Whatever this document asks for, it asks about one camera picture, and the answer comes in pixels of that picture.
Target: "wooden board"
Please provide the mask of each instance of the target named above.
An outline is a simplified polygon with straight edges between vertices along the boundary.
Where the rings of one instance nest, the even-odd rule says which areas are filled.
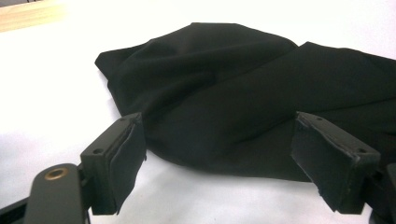
[[[59,0],[0,7],[0,32],[59,21],[65,14],[64,2]]]

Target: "screw hole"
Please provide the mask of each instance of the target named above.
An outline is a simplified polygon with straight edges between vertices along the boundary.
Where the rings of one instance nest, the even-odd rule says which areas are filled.
[[[366,153],[367,152],[366,149],[364,149],[364,148],[359,148],[358,151],[359,151],[359,153]]]
[[[101,154],[103,150],[101,148],[97,148],[96,150],[93,151],[93,154]]]
[[[376,172],[373,174],[373,179],[374,179],[375,181],[377,181],[377,182],[381,182],[381,181],[382,181],[382,177],[383,177],[383,175],[382,175],[379,171],[376,171]]]

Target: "white surface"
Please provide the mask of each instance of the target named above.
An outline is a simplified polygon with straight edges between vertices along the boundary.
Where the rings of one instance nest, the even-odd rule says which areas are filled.
[[[396,1],[68,5],[64,21],[0,33],[0,207],[27,197],[45,168],[79,164],[79,153],[120,116],[93,64],[102,51],[210,21],[396,59]],[[368,206],[361,216],[333,213],[313,184],[201,174],[148,153],[120,214],[92,223],[368,223],[369,215]]]

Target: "metal grommet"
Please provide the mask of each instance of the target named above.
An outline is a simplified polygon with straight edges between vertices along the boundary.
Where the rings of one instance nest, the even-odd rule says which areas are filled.
[[[62,178],[64,176],[67,175],[67,169],[66,168],[56,168],[53,169],[51,171],[49,171],[48,173],[46,173],[46,175],[44,176],[44,178],[46,180],[55,180],[55,179],[59,179]]]

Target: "black fabric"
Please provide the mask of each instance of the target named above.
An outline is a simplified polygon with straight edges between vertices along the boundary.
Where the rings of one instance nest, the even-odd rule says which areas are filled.
[[[396,62],[237,24],[193,23],[96,65],[148,148],[208,172],[308,181],[290,157],[296,111],[334,122],[396,161]]]

